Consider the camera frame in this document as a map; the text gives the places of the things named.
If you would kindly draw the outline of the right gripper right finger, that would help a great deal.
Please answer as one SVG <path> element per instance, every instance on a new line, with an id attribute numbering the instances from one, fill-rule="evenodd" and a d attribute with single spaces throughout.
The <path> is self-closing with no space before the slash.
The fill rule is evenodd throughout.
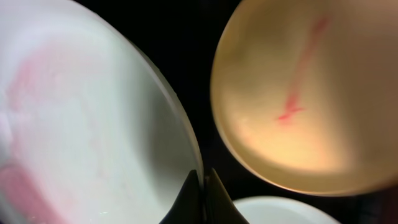
<path id="1" fill-rule="evenodd" d="M 234 206 L 214 169 L 206 178 L 206 211 L 209 224 L 249 224 Z"/>

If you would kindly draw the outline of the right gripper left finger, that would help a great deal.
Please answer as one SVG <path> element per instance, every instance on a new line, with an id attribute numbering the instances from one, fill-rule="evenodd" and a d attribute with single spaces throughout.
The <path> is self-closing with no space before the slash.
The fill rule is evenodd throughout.
<path id="1" fill-rule="evenodd" d="M 191 170 L 169 212 L 160 224 L 202 224 L 203 202 L 196 170 Z"/>

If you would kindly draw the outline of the light blue plate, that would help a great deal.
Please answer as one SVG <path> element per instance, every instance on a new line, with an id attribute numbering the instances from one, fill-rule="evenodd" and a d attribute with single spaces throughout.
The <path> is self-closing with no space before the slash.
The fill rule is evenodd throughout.
<path id="1" fill-rule="evenodd" d="M 159 223 L 203 163 L 150 59 L 75 1 L 1 1 L 1 222 Z"/>
<path id="2" fill-rule="evenodd" d="M 327 213 L 290 198 L 258 196 L 233 203 L 250 224 L 340 224 Z"/>

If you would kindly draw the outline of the light blue plate front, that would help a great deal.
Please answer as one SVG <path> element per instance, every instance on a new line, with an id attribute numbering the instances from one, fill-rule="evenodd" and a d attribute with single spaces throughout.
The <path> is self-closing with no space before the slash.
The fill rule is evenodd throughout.
<path id="1" fill-rule="evenodd" d="M 75 1 L 1 1 L 1 222 L 159 223 L 203 163 L 150 59 Z"/>

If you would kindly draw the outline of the yellow plate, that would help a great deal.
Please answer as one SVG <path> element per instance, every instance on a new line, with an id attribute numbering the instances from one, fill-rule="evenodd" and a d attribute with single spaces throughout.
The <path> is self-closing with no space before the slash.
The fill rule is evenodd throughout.
<path id="1" fill-rule="evenodd" d="M 344 196 L 397 183 L 397 1 L 244 0 L 211 74 L 216 127 L 259 178 Z"/>

